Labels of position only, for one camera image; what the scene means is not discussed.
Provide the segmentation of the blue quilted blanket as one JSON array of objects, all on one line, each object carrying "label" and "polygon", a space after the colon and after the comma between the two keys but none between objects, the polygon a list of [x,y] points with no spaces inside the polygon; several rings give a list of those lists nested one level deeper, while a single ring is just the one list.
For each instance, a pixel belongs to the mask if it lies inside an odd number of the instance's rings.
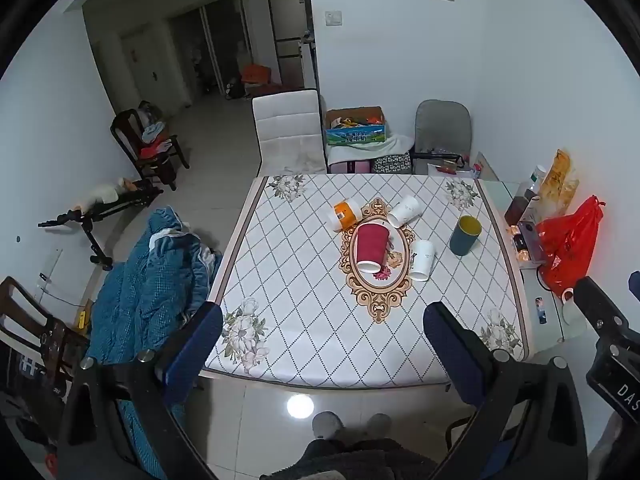
[{"label": "blue quilted blanket", "polygon": [[164,403],[163,345],[209,301],[220,260],[165,206],[108,272],[70,396],[103,446],[90,477],[214,478],[183,429],[186,401]]}]

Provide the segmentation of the red plastic bag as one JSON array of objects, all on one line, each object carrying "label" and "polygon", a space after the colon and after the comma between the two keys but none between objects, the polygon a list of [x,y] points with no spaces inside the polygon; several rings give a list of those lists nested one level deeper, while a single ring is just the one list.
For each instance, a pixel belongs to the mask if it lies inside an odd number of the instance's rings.
[{"label": "red plastic bag", "polygon": [[588,274],[605,202],[588,197],[574,212],[537,224],[544,263],[540,276],[555,296]]}]

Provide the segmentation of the cardboard box with toys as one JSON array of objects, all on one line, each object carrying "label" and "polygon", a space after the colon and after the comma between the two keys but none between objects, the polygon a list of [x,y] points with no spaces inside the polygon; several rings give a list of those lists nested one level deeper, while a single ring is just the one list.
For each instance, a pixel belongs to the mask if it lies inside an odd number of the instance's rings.
[{"label": "cardboard box with toys", "polygon": [[379,106],[328,110],[324,125],[326,143],[332,146],[380,143],[386,140],[386,119]]}]

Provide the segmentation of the dark wooden chair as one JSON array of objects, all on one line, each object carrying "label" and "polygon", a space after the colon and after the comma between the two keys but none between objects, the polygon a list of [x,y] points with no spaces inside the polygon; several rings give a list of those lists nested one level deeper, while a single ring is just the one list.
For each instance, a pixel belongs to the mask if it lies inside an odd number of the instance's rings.
[{"label": "dark wooden chair", "polygon": [[144,114],[145,110],[137,108],[119,112],[111,123],[111,135],[141,179],[160,181],[175,191],[177,170],[172,159],[177,157],[184,169],[189,169],[190,165],[178,136],[169,132],[166,122],[149,118],[145,125],[142,120]]},{"label": "dark wooden chair", "polygon": [[53,316],[14,278],[1,282],[1,340],[17,353],[12,387],[34,410],[61,413],[89,341]]}]

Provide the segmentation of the black tripod stand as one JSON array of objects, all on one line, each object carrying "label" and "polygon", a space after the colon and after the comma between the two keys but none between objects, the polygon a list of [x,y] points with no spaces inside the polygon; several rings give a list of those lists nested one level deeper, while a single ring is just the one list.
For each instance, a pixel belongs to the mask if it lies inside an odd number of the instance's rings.
[{"label": "black tripod stand", "polygon": [[38,226],[41,229],[53,229],[70,222],[79,224],[90,243],[90,261],[104,271],[111,271],[114,261],[93,236],[94,225],[131,207],[149,207],[163,192],[150,182],[120,179],[116,184],[99,186],[84,202],[55,219],[39,222]]}]

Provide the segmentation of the orange white paper cup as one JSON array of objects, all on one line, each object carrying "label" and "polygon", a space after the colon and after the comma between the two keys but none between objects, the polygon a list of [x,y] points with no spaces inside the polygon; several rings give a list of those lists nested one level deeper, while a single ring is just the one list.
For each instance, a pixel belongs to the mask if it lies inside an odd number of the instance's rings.
[{"label": "orange white paper cup", "polygon": [[334,205],[328,213],[329,227],[334,232],[346,231],[362,220],[360,203],[353,197]]}]

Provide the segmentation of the yellow snack bag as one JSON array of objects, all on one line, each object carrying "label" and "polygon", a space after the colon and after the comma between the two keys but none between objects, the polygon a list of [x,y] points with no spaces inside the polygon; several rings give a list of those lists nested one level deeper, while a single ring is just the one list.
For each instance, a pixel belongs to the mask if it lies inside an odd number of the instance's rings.
[{"label": "yellow snack bag", "polygon": [[538,196],[539,213],[542,220],[564,216],[572,202],[579,179],[574,162],[568,151],[556,151],[551,169],[542,181]]}]

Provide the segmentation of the red ribbed paper cup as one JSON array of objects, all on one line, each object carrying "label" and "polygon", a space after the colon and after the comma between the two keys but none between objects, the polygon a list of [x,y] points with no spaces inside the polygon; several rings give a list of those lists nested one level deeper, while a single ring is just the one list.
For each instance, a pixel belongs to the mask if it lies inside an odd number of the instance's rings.
[{"label": "red ribbed paper cup", "polygon": [[356,266],[361,273],[382,270],[390,231],[378,223],[365,223],[357,230]]}]

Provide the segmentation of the white paper cup lying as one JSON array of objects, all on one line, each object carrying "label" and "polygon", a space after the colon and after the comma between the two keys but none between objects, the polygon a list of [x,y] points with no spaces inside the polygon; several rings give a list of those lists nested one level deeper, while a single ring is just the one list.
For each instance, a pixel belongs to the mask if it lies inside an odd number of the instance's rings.
[{"label": "white paper cup lying", "polygon": [[405,196],[396,206],[388,212],[387,220],[395,229],[399,229],[423,211],[423,205],[414,196]]}]

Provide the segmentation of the white blanket under box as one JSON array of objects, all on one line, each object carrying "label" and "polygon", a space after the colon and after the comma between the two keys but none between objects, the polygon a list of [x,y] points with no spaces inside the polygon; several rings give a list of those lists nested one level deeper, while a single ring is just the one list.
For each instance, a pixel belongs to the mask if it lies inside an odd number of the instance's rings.
[{"label": "white blanket under box", "polygon": [[357,160],[377,159],[387,155],[408,153],[414,145],[413,138],[392,134],[384,142],[333,146],[326,144],[326,160],[328,165],[340,162],[356,162]]}]

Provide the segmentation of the dark teal cup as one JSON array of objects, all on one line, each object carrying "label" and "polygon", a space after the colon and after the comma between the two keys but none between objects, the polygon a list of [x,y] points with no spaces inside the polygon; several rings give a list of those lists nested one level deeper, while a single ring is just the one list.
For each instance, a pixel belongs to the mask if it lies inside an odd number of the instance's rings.
[{"label": "dark teal cup", "polygon": [[450,236],[449,248],[451,252],[459,257],[467,255],[482,231],[482,225],[477,218],[467,214],[461,216]]}]

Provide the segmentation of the white patterned tablecloth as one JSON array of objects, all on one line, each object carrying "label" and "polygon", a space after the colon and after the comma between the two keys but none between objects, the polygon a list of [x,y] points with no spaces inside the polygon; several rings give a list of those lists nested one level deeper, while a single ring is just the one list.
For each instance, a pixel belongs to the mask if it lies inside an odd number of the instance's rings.
[{"label": "white patterned tablecloth", "polygon": [[[494,182],[398,174],[255,179],[209,294],[224,328],[203,374],[323,389],[442,384],[446,372],[423,333],[424,310],[435,301],[488,348],[527,359],[524,284],[496,189]],[[357,232],[332,231],[330,209],[353,197],[364,222],[386,226],[408,195],[420,200],[422,214],[390,228],[380,272],[361,273]],[[459,257],[449,240],[465,214],[483,231]],[[436,249],[426,282],[408,275],[415,240]]]}]

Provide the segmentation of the dark wooden chair near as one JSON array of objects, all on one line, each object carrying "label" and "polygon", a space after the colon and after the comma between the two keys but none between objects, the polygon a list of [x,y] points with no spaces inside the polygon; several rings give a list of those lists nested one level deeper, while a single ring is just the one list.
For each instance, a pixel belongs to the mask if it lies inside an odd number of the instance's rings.
[{"label": "dark wooden chair near", "polygon": [[12,387],[34,410],[61,413],[89,341],[53,316],[14,278],[1,282],[1,340],[17,353]]}]

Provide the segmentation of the white dining chair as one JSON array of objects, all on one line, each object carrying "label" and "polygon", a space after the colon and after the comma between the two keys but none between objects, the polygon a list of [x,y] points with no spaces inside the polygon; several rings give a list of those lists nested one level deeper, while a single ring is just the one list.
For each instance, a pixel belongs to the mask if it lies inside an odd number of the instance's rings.
[{"label": "white dining chair", "polygon": [[261,176],[326,173],[316,89],[258,96],[252,107]]}]

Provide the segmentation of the grey office chair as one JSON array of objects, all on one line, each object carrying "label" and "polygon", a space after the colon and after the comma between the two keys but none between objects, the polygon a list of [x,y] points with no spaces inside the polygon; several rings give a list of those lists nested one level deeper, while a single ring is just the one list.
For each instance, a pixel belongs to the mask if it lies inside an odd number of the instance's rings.
[{"label": "grey office chair", "polygon": [[416,109],[412,171],[428,174],[428,166],[468,170],[473,141],[469,110],[461,103],[426,100]]}]

